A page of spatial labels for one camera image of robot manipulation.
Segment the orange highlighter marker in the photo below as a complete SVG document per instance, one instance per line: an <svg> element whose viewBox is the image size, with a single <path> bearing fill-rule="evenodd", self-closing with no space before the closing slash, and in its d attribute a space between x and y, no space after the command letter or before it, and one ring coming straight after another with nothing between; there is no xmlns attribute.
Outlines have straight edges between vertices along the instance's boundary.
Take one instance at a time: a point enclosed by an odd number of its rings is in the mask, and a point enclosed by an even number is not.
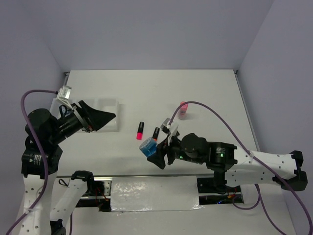
<svg viewBox="0 0 313 235"><path fill-rule="evenodd" d="M154 133L152 135L152 138L157 141L158 139L158 135L159 135L159 132L160 132L160 128L159 127L156 127L155 130L154 130Z"/></svg>

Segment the pink highlighter marker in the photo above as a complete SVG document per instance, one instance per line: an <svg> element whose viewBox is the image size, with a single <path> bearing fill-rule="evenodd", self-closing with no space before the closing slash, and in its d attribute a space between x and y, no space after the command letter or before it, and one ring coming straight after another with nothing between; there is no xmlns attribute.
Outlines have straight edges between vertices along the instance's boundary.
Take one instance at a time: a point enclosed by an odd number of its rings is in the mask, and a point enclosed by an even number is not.
<svg viewBox="0 0 313 235"><path fill-rule="evenodd" d="M136 134L136 139L137 140L142 140L143 130L144 130L144 122L141 121L139 123L137 134Z"/></svg>

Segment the pink glue stick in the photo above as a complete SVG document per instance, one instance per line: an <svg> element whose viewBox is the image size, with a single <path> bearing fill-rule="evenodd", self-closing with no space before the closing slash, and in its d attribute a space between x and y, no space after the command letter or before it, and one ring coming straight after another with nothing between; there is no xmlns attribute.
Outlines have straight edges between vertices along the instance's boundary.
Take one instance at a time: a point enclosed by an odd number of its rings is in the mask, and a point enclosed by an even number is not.
<svg viewBox="0 0 313 235"><path fill-rule="evenodd" d="M186 113L187 113L187 109L188 109L188 104L186 104L186 102L182 101L180 103L181 107L179 109L179 111L177 112L177 117L179 119L184 119L186 117Z"/></svg>

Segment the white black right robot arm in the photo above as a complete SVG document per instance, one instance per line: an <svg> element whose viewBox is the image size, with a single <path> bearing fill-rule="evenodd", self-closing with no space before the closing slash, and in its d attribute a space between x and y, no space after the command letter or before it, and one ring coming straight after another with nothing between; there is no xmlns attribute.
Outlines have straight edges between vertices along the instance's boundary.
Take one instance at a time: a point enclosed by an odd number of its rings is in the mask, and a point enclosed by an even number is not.
<svg viewBox="0 0 313 235"><path fill-rule="evenodd" d="M148 138L139 147L147 161L160 169L182 160L205 165L213 171L213 188L224 191L241 185L278 184L284 190L303 191L308 179L301 170L300 151L289 154L270 154L252 151L224 142L209 142L191 133L181 140L167 137L160 143Z"/></svg>

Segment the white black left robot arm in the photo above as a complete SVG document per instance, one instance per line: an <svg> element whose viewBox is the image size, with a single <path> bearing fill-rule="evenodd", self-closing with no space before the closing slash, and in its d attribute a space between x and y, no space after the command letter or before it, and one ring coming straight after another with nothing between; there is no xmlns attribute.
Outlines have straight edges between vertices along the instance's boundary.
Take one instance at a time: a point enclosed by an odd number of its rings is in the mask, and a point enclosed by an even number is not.
<svg viewBox="0 0 313 235"><path fill-rule="evenodd" d="M54 207L51 205L63 153L59 144L81 129L98 131L116 117L114 113L96 110L82 100L72 103L69 110L68 115L56 118L49 110L40 108L26 117L28 137L22 155L24 212L18 220L21 235L65 235L67 222L80 198L98 190L92 172L77 170L59 202Z"/></svg>

